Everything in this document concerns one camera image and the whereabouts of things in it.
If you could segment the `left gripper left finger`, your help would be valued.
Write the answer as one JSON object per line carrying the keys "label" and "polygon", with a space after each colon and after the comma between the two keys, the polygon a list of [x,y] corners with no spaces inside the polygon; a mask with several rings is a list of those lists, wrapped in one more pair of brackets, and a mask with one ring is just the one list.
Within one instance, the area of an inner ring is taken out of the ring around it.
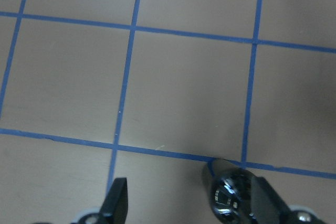
{"label": "left gripper left finger", "polygon": [[128,214],[128,184],[125,177],[116,178],[99,210],[98,223],[124,224]]}

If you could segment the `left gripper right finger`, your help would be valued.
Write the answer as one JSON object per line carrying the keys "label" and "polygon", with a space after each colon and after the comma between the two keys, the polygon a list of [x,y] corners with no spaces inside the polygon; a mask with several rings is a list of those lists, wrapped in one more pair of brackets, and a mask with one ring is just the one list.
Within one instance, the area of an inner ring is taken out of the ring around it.
{"label": "left gripper right finger", "polygon": [[263,177],[251,180],[250,206],[257,223],[294,223],[288,205]]}

